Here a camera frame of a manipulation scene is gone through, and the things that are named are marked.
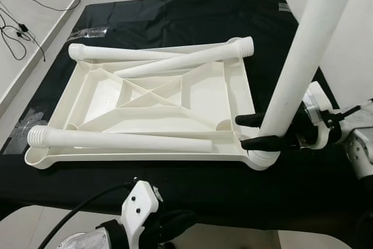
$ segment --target table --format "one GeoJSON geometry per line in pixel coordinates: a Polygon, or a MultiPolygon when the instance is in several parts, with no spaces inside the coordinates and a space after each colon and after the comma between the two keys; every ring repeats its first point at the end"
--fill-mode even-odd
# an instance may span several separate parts
{"type": "MultiPolygon", "coordinates": [[[[255,55],[245,59],[245,68],[256,111],[264,111],[298,25],[285,3],[137,0],[89,5],[73,31],[107,27],[105,36],[66,43],[28,108],[42,108],[44,119],[50,118],[75,67],[67,52],[72,42],[137,49],[252,36],[255,55]]],[[[320,70],[315,80],[336,106],[320,70]]],[[[2,217],[32,204],[72,208],[135,176],[159,187],[167,209],[193,210],[200,223],[325,233],[354,248],[368,248],[369,241],[356,230],[368,208],[367,194],[341,146],[282,153],[262,172],[239,162],[71,162],[37,170],[24,163],[23,155],[1,155],[2,217]]],[[[119,214],[123,199],[124,193],[116,192],[85,210],[119,214]]]]}

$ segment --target wire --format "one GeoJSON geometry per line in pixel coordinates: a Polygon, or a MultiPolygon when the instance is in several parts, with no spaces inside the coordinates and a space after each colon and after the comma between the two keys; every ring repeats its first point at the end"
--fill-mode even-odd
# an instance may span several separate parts
{"type": "Polygon", "coordinates": [[[41,3],[41,2],[38,1],[38,0],[31,0],[31,1],[33,1],[33,2],[35,2],[35,3],[37,3],[37,4],[39,4],[39,5],[42,6],[42,7],[47,8],[47,9],[51,9],[51,10],[54,10],[54,11],[60,11],[60,12],[74,10],[74,9],[75,9],[79,4],[80,4],[80,0],[79,0],[78,3],[75,4],[73,7],[70,7],[70,8],[68,8],[68,9],[58,9],[58,8],[53,8],[53,7],[50,7],[50,6],[48,6],[48,5],[45,5],[45,4],[41,3]]]}
{"type": "Polygon", "coordinates": [[[0,19],[2,20],[2,25],[0,25],[0,34],[1,34],[1,37],[2,37],[5,45],[7,46],[7,48],[9,49],[10,53],[12,54],[12,56],[14,57],[15,60],[17,60],[17,61],[23,60],[25,58],[25,56],[27,55],[26,46],[18,38],[14,38],[14,37],[8,35],[5,30],[6,29],[15,30],[17,34],[21,34],[20,38],[22,38],[26,41],[31,41],[31,38],[28,35],[22,33],[22,31],[20,29],[18,29],[17,27],[6,24],[5,19],[2,16],[2,14],[0,14],[0,19]],[[10,46],[8,40],[13,40],[13,41],[17,42],[18,45],[21,46],[21,48],[23,49],[23,54],[20,57],[16,56],[16,54],[14,53],[14,51],[13,51],[12,47],[10,46]]]}
{"type": "Polygon", "coordinates": [[[38,249],[45,249],[45,247],[47,246],[47,244],[51,241],[51,239],[55,236],[55,234],[60,230],[60,228],[72,216],[74,216],[79,210],[81,210],[87,204],[91,203],[92,201],[94,201],[95,199],[97,199],[99,197],[102,197],[103,195],[105,195],[105,194],[107,194],[109,192],[116,191],[116,190],[119,190],[119,189],[125,189],[128,192],[130,192],[130,190],[132,189],[132,187],[133,187],[133,183],[123,183],[123,184],[120,184],[120,185],[116,185],[116,186],[107,188],[107,189],[105,189],[105,190],[97,193],[96,195],[93,195],[92,197],[86,199],[81,204],[79,204],[76,208],[74,208],[73,210],[71,210],[65,217],[63,217],[61,221],[59,221],[59,223],[51,230],[51,232],[46,236],[46,238],[43,240],[43,242],[39,245],[38,249]]]}
{"type": "Polygon", "coordinates": [[[3,26],[0,26],[1,37],[2,37],[2,39],[3,39],[4,43],[5,43],[5,45],[6,45],[7,48],[9,49],[10,53],[11,53],[12,56],[14,57],[14,59],[17,60],[17,61],[21,61],[21,60],[22,60],[23,58],[25,58],[25,56],[27,55],[27,50],[26,50],[26,46],[25,46],[25,45],[24,45],[20,40],[18,40],[17,38],[13,38],[13,37],[9,36],[8,34],[6,34],[6,33],[4,32],[5,28],[7,28],[7,27],[11,27],[11,28],[15,29],[15,30],[16,30],[16,34],[17,34],[17,36],[20,37],[20,38],[22,38],[23,40],[31,41],[31,38],[32,38],[33,43],[35,43],[35,44],[38,46],[38,48],[40,49],[40,51],[41,51],[41,53],[42,53],[42,55],[43,55],[43,61],[45,62],[45,52],[44,52],[43,48],[41,47],[41,45],[40,45],[40,44],[38,43],[38,41],[36,40],[36,36],[35,36],[35,34],[34,34],[31,30],[29,30],[29,29],[28,29],[24,24],[19,23],[19,22],[15,19],[15,17],[12,15],[12,13],[9,11],[9,9],[8,9],[8,8],[7,8],[7,7],[6,7],[6,6],[1,2],[1,1],[0,1],[0,3],[1,3],[1,5],[6,9],[6,10],[4,10],[3,8],[0,7],[0,10],[1,10],[1,11],[2,11],[6,16],[8,16],[10,19],[12,19],[12,21],[14,21],[16,24],[18,24],[18,26],[20,27],[20,29],[18,29],[18,28],[14,27],[14,26],[11,26],[11,25],[6,24],[5,19],[4,19],[3,16],[0,14],[1,20],[3,21],[3,26]],[[13,52],[13,50],[12,50],[12,48],[10,47],[9,43],[5,40],[4,36],[7,37],[7,38],[9,38],[9,39],[11,39],[11,40],[16,41],[17,43],[19,43],[19,44],[21,45],[21,47],[22,47],[23,50],[24,50],[24,54],[23,54],[21,57],[18,58],[18,57],[15,55],[15,53],[13,52]]]}

